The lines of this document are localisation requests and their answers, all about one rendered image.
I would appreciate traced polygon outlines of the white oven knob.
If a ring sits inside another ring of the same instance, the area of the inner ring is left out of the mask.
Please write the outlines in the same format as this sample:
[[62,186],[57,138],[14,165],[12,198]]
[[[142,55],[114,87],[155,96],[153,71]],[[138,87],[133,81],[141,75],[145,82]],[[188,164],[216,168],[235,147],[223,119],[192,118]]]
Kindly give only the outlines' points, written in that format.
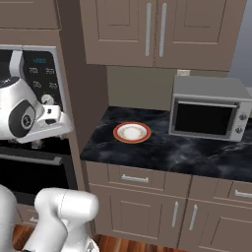
[[53,105],[54,104],[54,98],[50,94],[44,94],[41,97],[41,102],[43,104]]

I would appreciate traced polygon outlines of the taupe cupboard above oven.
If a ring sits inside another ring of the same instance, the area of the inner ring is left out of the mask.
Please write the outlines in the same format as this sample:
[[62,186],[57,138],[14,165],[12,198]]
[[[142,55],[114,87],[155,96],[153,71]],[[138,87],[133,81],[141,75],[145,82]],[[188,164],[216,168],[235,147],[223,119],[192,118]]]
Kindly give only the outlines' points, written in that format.
[[59,28],[56,0],[0,0],[0,29]]

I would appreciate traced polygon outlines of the black wall oven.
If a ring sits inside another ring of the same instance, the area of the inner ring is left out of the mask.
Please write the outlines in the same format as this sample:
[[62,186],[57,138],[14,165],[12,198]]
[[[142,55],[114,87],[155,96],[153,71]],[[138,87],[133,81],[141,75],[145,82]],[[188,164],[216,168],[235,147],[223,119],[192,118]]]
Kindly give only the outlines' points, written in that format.
[[[51,95],[54,104],[43,104],[43,95]],[[17,141],[46,111],[69,116],[56,48],[0,44],[0,147],[71,156],[68,133],[24,144]]]

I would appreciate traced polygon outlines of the black oven door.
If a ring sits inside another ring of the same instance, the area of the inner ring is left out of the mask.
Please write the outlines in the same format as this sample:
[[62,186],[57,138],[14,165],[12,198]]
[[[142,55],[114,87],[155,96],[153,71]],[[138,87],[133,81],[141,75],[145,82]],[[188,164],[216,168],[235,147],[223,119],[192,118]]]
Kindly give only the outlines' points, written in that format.
[[72,158],[69,155],[7,147],[0,147],[0,154],[41,159],[62,158],[60,165],[0,158],[0,184],[9,188],[21,204],[32,205],[35,195],[43,188],[78,189]]

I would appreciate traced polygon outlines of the grey toaster oven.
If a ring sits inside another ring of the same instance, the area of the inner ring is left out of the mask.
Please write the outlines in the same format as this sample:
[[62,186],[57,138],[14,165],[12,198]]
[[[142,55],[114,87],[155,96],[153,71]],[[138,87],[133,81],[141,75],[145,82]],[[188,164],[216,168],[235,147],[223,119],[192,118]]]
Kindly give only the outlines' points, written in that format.
[[[169,134],[240,142],[251,111],[252,96],[239,79],[175,76]],[[247,119],[240,120],[241,114]]]

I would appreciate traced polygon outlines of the taupe base cupboard door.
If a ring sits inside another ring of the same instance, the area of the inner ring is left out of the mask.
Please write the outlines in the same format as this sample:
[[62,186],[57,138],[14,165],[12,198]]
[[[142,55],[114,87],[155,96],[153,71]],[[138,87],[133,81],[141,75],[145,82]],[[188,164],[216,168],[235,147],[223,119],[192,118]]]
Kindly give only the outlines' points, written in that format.
[[[94,184],[90,189],[99,201],[94,219],[98,234],[170,248],[178,246],[185,199]],[[176,224],[171,227],[176,201]]]
[[[189,230],[195,204],[198,212]],[[188,252],[252,252],[252,209],[189,200],[178,248]]]

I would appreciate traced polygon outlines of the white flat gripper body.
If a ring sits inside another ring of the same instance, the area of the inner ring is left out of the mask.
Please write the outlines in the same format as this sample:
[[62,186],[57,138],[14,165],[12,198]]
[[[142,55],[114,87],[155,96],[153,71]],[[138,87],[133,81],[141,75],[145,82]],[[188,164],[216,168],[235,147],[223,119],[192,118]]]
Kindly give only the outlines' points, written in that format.
[[69,116],[62,112],[44,112],[33,124],[29,133],[23,138],[17,138],[21,144],[44,138],[64,135],[73,130]]

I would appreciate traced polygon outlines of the taupe drawer below oven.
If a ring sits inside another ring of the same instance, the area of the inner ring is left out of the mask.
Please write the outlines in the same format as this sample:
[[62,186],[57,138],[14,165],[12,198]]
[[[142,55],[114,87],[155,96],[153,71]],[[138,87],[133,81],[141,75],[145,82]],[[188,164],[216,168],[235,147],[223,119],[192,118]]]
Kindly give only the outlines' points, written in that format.
[[38,213],[34,206],[19,204],[18,207],[18,224],[35,227],[38,223]]

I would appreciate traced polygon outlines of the taupe wall cupboard door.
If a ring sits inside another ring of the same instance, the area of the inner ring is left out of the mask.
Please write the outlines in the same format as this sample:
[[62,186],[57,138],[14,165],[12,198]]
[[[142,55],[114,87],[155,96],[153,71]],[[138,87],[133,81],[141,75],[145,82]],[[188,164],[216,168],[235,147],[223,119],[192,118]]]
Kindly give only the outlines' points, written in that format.
[[[152,3],[146,56],[147,3]],[[80,0],[88,64],[154,66],[157,0]]]
[[[159,57],[161,6],[167,4],[163,56]],[[247,0],[157,0],[155,65],[228,71]]]

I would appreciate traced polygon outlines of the taupe drawer front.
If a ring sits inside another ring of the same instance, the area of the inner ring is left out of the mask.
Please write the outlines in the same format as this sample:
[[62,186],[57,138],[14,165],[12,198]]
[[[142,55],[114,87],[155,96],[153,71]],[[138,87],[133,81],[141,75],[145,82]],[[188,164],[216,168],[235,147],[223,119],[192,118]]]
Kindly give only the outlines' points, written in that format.
[[[147,187],[151,189],[162,190],[164,185],[165,173],[163,171],[145,169],[140,167],[131,167],[125,165],[109,164],[108,169],[108,180],[110,182],[133,185],[139,187]],[[128,176],[146,178],[149,177],[149,183],[133,182],[122,180],[121,176],[126,174]]]
[[215,197],[228,200],[229,202],[239,202],[252,205],[252,198],[236,197],[234,190],[239,192],[252,193],[252,183],[220,179],[215,191]]

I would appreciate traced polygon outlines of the red rimmed white plate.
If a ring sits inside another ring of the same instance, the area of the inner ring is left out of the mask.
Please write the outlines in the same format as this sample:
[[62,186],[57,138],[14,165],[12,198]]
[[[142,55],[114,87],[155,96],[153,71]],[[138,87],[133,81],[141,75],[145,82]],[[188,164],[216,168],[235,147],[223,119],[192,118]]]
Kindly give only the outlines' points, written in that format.
[[149,126],[140,122],[124,122],[113,129],[113,136],[126,144],[139,144],[147,141],[152,135]]

